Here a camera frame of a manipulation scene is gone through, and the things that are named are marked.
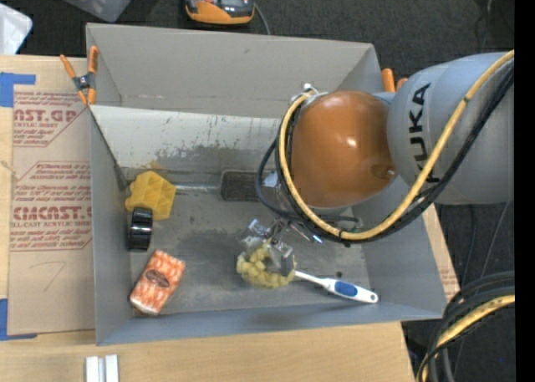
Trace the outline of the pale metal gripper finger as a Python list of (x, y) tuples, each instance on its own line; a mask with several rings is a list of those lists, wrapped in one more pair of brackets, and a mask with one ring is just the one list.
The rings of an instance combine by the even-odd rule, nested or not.
[(269, 256), (283, 277), (294, 270), (293, 249), (282, 241), (271, 240), (268, 243)]
[(243, 239), (245, 254), (250, 256), (268, 240), (268, 229), (258, 219), (253, 219), (247, 227), (247, 235)]

